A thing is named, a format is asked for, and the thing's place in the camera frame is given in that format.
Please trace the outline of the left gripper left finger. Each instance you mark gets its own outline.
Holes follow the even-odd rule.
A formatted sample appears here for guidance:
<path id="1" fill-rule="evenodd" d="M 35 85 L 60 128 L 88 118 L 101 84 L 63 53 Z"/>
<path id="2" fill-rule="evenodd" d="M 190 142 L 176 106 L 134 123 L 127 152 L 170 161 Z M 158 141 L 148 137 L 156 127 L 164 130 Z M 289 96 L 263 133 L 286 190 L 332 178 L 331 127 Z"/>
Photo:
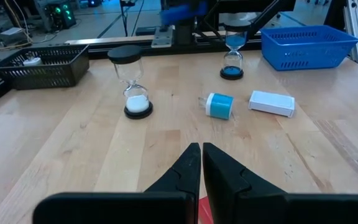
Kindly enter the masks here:
<path id="1" fill-rule="evenodd" d="M 63 192 L 40 201 L 32 224 L 197 224 L 201 150 L 191 143 L 143 192 Z"/>

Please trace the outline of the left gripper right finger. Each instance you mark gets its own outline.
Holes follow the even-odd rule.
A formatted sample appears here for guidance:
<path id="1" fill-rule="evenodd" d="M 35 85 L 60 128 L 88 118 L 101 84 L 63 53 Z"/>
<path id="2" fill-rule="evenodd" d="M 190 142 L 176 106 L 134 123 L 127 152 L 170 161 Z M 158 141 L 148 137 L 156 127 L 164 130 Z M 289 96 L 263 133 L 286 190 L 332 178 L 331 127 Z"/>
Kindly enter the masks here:
<path id="1" fill-rule="evenodd" d="M 358 194 L 288 193 L 210 142 L 203 171 L 214 224 L 358 224 Z"/>

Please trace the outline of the red box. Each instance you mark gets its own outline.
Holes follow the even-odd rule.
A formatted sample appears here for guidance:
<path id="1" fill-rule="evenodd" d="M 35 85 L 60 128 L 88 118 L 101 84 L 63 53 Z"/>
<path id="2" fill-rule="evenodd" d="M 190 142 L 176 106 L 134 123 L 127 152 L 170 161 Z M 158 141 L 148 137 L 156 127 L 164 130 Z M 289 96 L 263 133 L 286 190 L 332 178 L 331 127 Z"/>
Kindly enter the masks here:
<path id="1" fill-rule="evenodd" d="M 201 224 L 214 224 L 208 197 L 199 199 L 198 202 L 198 218 Z"/>

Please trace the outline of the white box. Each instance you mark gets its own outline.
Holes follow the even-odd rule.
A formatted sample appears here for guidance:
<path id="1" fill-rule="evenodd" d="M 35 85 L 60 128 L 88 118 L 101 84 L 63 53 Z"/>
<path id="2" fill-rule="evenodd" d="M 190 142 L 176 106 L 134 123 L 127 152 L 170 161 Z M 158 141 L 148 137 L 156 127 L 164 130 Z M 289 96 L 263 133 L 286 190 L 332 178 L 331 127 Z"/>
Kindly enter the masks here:
<path id="1" fill-rule="evenodd" d="M 291 118 L 295 113 L 295 99 L 292 96 L 254 90 L 248 108 Z"/>

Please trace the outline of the white sand hourglass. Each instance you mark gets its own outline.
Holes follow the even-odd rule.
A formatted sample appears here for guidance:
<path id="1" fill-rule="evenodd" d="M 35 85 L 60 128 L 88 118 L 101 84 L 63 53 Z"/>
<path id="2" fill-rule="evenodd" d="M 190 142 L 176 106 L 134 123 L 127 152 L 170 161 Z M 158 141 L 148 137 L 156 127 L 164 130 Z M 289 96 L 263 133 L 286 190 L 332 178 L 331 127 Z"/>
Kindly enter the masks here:
<path id="1" fill-rule="evenodd" d="M 129 119 L 143 119 L 153 112 L 147 89 L 138 84 L 144 75 L 142 48 L 138 45 L 123 45 L 108 51 L 108 59 L 114 65 L 119 81 L 127 85 L 124 114 Z"/>

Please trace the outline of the blue box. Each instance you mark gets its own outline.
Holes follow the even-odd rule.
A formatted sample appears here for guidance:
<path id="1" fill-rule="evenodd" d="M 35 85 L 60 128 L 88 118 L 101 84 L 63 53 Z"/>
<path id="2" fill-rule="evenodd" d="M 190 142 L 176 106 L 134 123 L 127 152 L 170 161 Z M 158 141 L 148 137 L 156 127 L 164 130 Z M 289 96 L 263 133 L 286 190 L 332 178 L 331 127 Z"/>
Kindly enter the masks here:
<path id="1" fill-rule="evenodd" d="M 170 6 L 160 13 L 160 21 L 164 26 L 174 25 L 177 22 L 191 19 L 196 16 L 204 16 L 208 11 L 206 0 L 183 0 L 177 6 Z"/>

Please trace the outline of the blue sand hourglass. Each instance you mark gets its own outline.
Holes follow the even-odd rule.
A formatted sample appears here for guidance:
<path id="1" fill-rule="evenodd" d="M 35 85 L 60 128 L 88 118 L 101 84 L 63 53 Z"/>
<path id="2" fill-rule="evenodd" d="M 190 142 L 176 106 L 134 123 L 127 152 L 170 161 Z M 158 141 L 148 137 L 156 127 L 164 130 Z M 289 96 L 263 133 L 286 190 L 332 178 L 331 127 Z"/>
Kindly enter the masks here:
<path id="1" fill-rule="evenodd" d="M 244 75 L 242 68 L 243 56 L 240 48 L 247 42 L 247 31 L 251 23 L 249 21 L 229 20 L 224 23 L 225 45 L 229 51 L 224 55 L 220 76 L 227 80 L 238 80 Z"/>

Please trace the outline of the blue plastic basket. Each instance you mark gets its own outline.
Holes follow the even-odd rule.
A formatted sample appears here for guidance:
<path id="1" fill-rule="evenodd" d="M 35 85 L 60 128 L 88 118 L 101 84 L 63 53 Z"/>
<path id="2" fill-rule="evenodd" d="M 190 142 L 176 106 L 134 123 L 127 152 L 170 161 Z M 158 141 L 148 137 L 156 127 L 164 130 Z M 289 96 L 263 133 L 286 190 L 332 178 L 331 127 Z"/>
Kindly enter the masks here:
<path id="1" fill-rule="evenodd" d="M 358 38 L 330 26 L 263 28 L 262 55 L 277 71 L 335 68 Z"/>

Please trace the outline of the grey metal mounting plate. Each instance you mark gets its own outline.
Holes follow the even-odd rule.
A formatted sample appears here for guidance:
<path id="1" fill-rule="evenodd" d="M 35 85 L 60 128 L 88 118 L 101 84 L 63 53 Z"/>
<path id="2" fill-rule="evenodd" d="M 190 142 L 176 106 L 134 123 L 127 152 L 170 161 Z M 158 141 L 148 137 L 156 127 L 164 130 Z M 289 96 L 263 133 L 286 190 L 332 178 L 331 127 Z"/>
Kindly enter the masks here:
<path id="1" fill-rule="evenodd" d="M 171 26 L 158 27 L 151 43 L 152 48 L 169 48 L 172 46 L 173 29 Z"/>

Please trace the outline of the black plastic basket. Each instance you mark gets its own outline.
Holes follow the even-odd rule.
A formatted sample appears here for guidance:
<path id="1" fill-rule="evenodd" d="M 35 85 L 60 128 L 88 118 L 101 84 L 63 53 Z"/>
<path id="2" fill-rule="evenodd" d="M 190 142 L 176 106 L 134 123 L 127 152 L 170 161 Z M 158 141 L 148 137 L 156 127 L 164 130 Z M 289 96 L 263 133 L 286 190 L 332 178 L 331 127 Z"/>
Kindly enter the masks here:
<path id="1" fill-rule="evenodd" d="M 35 52 L 43 64 L 23 66 L 27 52 Z M 16 90 L 73 87 L 89 67 L 87 45 L 27 48 L 0 60 L 0 79 Z"/>

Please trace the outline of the black computer tower green lights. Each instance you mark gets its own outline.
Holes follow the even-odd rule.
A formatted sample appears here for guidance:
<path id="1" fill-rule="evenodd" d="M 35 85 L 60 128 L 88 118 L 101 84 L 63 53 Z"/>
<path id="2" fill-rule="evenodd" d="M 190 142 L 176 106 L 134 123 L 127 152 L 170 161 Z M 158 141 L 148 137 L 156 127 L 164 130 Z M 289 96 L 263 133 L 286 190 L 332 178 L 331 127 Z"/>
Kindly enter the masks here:
<path id="1" fill-rule="evenodd" d="M 44 7 L 52 31 L 69 29 L 76 25 L 76 19 L 69 0 L 56 0 Z"/>

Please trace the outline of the teal and white wall charger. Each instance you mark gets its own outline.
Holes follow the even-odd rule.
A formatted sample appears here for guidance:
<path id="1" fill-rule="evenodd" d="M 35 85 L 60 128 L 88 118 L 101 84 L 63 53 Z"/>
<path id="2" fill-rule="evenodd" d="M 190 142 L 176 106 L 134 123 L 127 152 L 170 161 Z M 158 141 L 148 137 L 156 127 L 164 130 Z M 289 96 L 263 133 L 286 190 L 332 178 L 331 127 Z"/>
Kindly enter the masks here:
<path id="1" fill-rule="evenodd" d="M 234 98 L 220 93 L 210 93 L 205 98 L 199 97 L 198 103 L 204 109 L 206 116 L 229 120 Z"/>

